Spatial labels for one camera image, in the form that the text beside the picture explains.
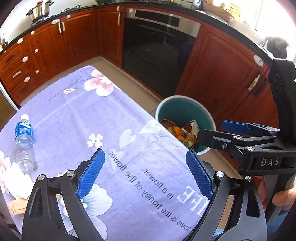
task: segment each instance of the cooking pot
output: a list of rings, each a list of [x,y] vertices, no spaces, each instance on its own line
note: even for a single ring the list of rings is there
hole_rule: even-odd
[[[31,16],[32,22],[35,23],[39,19],[46,18],[49,15],[49,7],[53,4],[52,0],[48,0],[47,2],[39,1],[37,5],[30,9],[30,11],[26,14],[27,16]]]

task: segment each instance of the trash can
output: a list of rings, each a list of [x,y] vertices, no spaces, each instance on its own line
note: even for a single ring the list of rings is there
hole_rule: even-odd
[[[170,96],[164,99],[156,109],[155,119],[173,121],[183,127],[189,121],[195,120],[199,129],[216,130],[215,122],[207,109],[194,99],[186,96]],[[205,154],[209,147],[196,144],[193,148],[198,155]]]

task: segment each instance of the built-in oven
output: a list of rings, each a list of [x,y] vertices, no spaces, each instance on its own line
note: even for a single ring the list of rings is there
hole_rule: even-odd
[[[123,68],[163,98],[174,95],[199,28],[174,14],[127,8]]]

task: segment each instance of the plastic bottle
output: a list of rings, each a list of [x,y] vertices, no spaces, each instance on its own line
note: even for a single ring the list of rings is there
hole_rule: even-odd
[[[15,127],[15,142],[17,145],[16,163],[23,173],[29,173],[37,168],[34,157],[34,132],[29,116],[23,114],[21,121]]]

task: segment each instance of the table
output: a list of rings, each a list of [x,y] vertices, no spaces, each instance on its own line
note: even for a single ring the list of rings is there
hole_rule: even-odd
[[[104,150],[105,164],[81,201],[105,240],[181,241],[200,220],[209,200],[186,165],[188,150],[94,67],[58,80],[15,114],[0,132],[5,157],[15,148],[22,114],[35,130],[33,182],[76,169]],[[6,192],[4,198],[14,199]],[[75,235],[62,199],[58,205]],[[12,218],[21,232],[23,215]]]

